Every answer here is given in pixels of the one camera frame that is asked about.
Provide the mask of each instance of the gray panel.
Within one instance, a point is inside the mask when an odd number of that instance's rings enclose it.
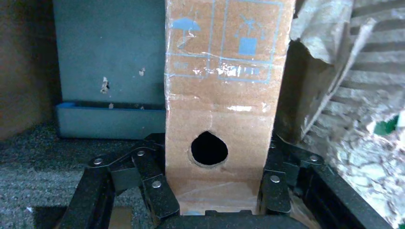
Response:
[[[53,3],[64,101],[164,104],[164,0]]]
[[[143,139],[165,132],[165,111],[57,107],[57,114],[61,137]]]

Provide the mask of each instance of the cardboard box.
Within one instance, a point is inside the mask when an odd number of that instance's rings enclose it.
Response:
[[[166,176],[182,214],[255,212],[294,4],[167,0]]]

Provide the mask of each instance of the hole in cardboard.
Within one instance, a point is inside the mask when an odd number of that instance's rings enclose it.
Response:
[[[200,134],[191,144],[192,157],[201,167],[213,167],[228,157],[226,144],[208,131]]]

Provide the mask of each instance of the green object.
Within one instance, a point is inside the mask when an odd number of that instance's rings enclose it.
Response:
[[[395,116],[388,122],[378,122],[375,126],[374,133],[376,135],[385,136],[389,135],[396,129],[396,124],[398,123],[398,116]]]

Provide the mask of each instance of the gray carpet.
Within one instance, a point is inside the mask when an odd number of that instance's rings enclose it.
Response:
[[[47,123],[0,145],[0,229],[52,228],[63,215],[85,164],[97,155],[131,147],[133,141],[59,139]],[[150,228],[139,190],[116,198],[115,206],[132,207],[132,228]]]

